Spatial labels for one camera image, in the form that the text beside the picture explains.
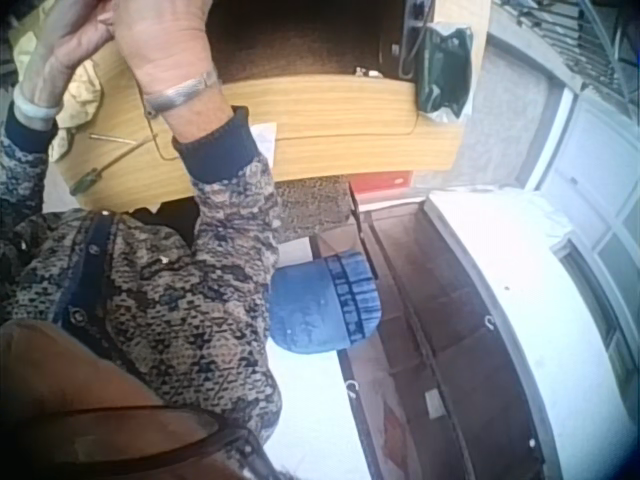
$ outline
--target bangle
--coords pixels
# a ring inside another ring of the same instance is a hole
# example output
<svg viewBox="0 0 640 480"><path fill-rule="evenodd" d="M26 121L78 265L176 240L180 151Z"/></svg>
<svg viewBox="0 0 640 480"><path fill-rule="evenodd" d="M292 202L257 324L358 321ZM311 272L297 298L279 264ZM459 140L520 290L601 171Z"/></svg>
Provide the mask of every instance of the bangle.
<svg viewBox="0 0 640 480"><path fill-rule="evenodd" d="M54 120L64 108L63 103L57 107L34 105L24 97L21 84L16 85L16 88L13 89L13 103L24 116L36 120Z"/></svg>
<svg viewBox="0 0 640 480"><path fill-rule="evenodd" d="M218 83L218 72L214 67L204 75L188 80L169 90L154 95L145 95L144 103L147 116L155 118L159 113L178 108L199 96L207 88Z"/></svg>

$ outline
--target metal railing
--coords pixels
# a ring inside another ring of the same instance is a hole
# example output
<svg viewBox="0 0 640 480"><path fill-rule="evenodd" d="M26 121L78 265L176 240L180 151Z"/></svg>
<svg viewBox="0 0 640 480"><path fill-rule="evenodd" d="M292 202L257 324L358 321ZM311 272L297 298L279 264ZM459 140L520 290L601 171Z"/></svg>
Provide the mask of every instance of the metal railing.
<svg viewBox="0 0 640 480"><path fill-rule="evenodd" d="M538 34L567 68L625 115L638 115L638 53L624 44L629 22L624 2L590 0L494 0L522 27ZM631 52L624 56L624 51Z"/></svg>

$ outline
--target blue knit hat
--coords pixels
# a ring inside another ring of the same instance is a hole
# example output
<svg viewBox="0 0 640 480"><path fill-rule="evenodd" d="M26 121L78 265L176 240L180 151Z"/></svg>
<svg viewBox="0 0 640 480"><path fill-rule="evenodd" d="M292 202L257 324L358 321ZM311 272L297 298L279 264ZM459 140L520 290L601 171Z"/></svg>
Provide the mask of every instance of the blue knit hat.
<svg viewBox="0 0 640 480"><path fill-rule="evenodd" d="M382 316L365 256L355 250L276 270L271 338L294 353L348 348L371 335Z"/></svg>

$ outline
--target wooden counter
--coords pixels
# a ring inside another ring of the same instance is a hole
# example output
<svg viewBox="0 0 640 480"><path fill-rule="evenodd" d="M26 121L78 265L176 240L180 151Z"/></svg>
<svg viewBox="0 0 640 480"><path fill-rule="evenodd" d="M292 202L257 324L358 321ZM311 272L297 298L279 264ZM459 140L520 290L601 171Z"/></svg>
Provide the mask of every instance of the wooden counter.
<svg viewBox="0 0 640 480"><path fill-rule="evenodd" d="M440 0L435 21L471 25L474 81L480 71L490 0ZM104 89L96 117L75 136L70 154L58 162L67 184L100 167L123 148L89 139L89 133L149 144L105 172L78 197L86 208L129 211L192 195L182 163L162 120L147 121L128 67L115 45L94 57ZM224 87L232 104L247 105L250 121L276 122L276 181L397 170L447 170L463 127L439 125L418 116L415 89L407 82L343 75L303 75L239 82Z"/></svg>

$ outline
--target white paper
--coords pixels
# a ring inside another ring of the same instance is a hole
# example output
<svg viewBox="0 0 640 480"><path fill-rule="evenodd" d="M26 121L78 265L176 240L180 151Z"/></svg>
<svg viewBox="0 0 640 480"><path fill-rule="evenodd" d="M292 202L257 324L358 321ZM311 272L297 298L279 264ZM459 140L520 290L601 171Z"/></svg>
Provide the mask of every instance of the white paper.
<svg viewBox="0 0 640 480"><path fill-rule="evenodd" d="M259 123L251 127L251 134L258 145L258 149L267 158L271 168L273 168L276 158L277 132L277 123Z"/></svg>

